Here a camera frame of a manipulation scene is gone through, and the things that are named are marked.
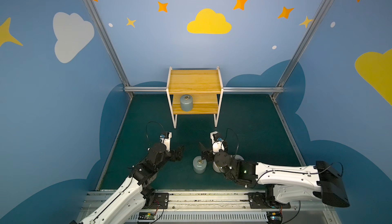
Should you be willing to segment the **grey-blue tea canister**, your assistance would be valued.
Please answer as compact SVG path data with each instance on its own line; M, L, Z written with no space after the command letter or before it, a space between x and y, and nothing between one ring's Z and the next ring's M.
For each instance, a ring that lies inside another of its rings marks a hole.
M180 107L182 111L190 112L194 106L193 97L189 94L185 94L180 97Z
M201 156L197 156L193 159L193 169L195 173L202 174L206 171L207 160L202 159Z

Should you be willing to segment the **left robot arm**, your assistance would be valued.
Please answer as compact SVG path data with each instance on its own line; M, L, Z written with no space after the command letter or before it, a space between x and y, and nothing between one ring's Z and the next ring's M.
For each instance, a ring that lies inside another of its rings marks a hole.
M132 168L116 192L79 223L124 224L143 207L150 207L155 200L156 192L150 184L168 161L182 160L183 151L182 145L169 151L164 143L154 144L145 158Z

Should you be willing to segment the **left controller board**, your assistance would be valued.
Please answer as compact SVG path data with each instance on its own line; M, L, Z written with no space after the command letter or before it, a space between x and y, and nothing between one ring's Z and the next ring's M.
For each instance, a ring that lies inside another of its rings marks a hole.
M138 222L153 222L157 218L157 214L150 212L140 212L137 217Z

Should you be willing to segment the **controller board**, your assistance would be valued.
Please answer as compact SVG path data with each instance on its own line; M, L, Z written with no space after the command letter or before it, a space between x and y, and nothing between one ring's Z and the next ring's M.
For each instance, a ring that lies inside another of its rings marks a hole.
M153 222L157 218L157 214L150 212L140 212L137 217L138 222Z
M281 212L267 212L267 224L282 224L283 216Z

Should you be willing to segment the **right controller board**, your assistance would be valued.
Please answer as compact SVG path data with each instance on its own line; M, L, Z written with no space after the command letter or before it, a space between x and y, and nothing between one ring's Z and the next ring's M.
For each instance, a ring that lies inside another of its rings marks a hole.
M281 212L267 212L267 224L282 224L283 216Z

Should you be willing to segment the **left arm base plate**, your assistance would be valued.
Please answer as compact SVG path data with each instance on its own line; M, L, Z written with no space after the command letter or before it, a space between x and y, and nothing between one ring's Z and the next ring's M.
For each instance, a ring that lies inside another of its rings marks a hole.
M146 200L145 209L156 209L159 206L159 209L167 209L169 201L169 193L168 192L155 192L151 196L149 196Z

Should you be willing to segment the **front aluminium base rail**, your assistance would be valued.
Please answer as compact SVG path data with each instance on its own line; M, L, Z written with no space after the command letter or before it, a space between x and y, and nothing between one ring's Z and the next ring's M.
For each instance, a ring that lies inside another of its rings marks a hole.
M267 212L281 212L284 224L339 224L333 207L320 201L294 201L290 209L251 209L248 193L261 190L161 190L168 192L167 209L142 209L127 224L265 224ZM140 212L157 214L153 222L138 222Z

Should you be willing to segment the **white frame wooden shelf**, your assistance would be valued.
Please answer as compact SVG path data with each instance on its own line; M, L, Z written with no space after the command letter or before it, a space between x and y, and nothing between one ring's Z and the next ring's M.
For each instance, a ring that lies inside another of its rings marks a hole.
M174 69L169 68L167 85L169 89L223 88L220 68L215 69ZM189 94L193 97L192 111L185 112L180 107L180 97ZM217 127L224 92L220 93L169 93L166 91L174 128L179 115L211 114Z

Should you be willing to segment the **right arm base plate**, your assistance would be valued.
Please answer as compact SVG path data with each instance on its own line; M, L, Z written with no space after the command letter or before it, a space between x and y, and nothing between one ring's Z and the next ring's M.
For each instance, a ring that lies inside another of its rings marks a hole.
M248 200L251 209L290 209L290 203L282 204L275 200L268 200L263 192L248 193Z

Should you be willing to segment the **left side floor rail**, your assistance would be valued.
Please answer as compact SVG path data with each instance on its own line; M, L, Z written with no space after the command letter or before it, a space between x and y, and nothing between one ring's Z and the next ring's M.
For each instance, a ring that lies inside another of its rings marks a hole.
M106 99L100 123L100 160L88 176L91 190L101 188L131 102L130 96L124 92L112 92Z

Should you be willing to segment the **floor rail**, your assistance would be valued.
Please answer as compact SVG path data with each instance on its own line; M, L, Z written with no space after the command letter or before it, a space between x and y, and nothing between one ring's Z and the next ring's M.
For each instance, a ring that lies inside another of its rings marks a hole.
M131 102L130 96L124 92L112 92L106 99L100 123L100 160L88 176L91 190L101 188Z
M275 110L276 110L276 112L278 114L278 117L279 117L279 119L281 121L281 124L282 124L282 126L283 126L283 128L284 128L284 130L286 132L286 135L287 135L287 137L288 137L288 139L289 139L289 141L290 141L290 143L292 145L292 148L293 148L293 150L295 152L295 155L296 155L300 165L301 166L305 166L306 165L305 160L304 160L304 158L303 158L303 156L302 156L302 154L301 154L301 152L300 152L300 150L298 148L298 145L297 145L297 143L296 143L296 141L295 141L295 139L294 139L294 137L293 137L293 135L292 135L292 133L290 131L290 128L289 128L289 126L288 126L288 124L287 124L287 122L285 120L285 117L284 117L284 115L283 115L283 113L282 113L282 111L281 111L281 109L280 109L280 107L279 107L279 105L278 105L278 103L276 101L277 95L278 95L277 93L272 93L272 95L270 95L270 99L271 99L271 101L272 101L272 103L274 105L274 108L275 108Z

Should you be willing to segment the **right side floor rail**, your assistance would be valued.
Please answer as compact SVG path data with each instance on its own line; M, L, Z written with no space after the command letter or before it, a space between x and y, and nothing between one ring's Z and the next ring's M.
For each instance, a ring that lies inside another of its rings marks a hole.
M296 143L296 141L295 141L295 139L294 139L294 137L293 137L293 135L292 135L292 133L290 131L290 128L289 128L289 126L288 126L288 124L287 124L287 122L285 120L285 117L284 117L284 115L283 115L283 113L282 113L282 111L281 111L281 109L280 109L280 107L279 107L279 105L278 105L278 103L276 101L277 95L278 95L277 93L272 93L272 95L270 95L270 99L271 99L271 101L272 101L272 103L274 105L274 108L275 108L275 110L276 110L276 112L278 114L278 117L279 117L279 119L281 121L281 124L282 124L282 126L283 126L283 128L284 128L284 130L286 132L286 135L287 135L287 137L288 137L288 139L289 139L289 141L290 141L290 143L292 145L292 148L293 148L293 150L295 152L295 155L296 155L300 165L301 166L305 166L306 165L305 160L304 160L304 158L303 158L303 156L302 156L302 154L301 154L301 152L300 152L300 150L298 148L298 145L297 145L297 143Z

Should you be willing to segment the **right vertical aluminium post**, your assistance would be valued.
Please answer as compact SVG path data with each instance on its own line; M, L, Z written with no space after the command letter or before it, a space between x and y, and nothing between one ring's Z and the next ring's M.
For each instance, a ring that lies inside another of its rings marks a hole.
M310 26L307 28L299 46L294 52L294 55L290 59L288 65L286 66L281 78L279 79L276 85L277 93L284 92L284 86L286 82L288 81L290 75L294 71L296 65L298 64L300 58L305 52L307 46L309 45L311 39L313 38L314 34L316 33L318 27L320 26L321 22L323 21L325 15L327 14L328 10L330 9L334 1L335 0L322 0L319 8L317 9L315 15L313 16L313 21L310 23Z

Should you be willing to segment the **vertical aluminium post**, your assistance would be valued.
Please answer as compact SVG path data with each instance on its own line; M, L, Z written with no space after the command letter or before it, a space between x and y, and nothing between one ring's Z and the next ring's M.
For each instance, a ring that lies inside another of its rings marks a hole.
M109 54L109 57L111 58L113 65L123 83L124 86L130 86L129 80L126 76L126 73L124 71L124 68L121 64L121 61L115 51L115 48L112 44L112 41L110 40L110 37L108 35L108 32L104 26L104 23L100 17L100 14L98 12L97 7L95 6L94 0L83 0L91 18L92 21L103 41L103 44Z
M334 1L335 0L322 0L319 8L317 9L315 15L313 16L313 21L310 23L310 26L307 28L299 46L294 52L294 55L290 59L288 65L286 66L281 78L279 79L276 85L277 93L284 92L284 86L286 82L288 81L290 75L294 71L296 65L298 64L300 58L305 52L307 46L309 45L311 39L313 38L314 34L316 33L318 27L320 26L321 22L323 21L325 15L327 14L328 10L330 9Z

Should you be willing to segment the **left vertical aluminium post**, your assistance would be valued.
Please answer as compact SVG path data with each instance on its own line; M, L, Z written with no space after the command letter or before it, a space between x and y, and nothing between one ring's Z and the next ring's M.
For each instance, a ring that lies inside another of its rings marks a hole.
M103 41L103 44L109 54L109 57L111 58L113 65L123 83L124 86L130 86L129 80L126 76L126 73L124 71L124 68L121 64L121 61L115 51L115 48L112 44L112 41L110 40L110 37L108 35L108 32L104 26L104 23L100 17L100 14L98 12L97 7L95 6L94 0L83 0L91 18L92 21Z

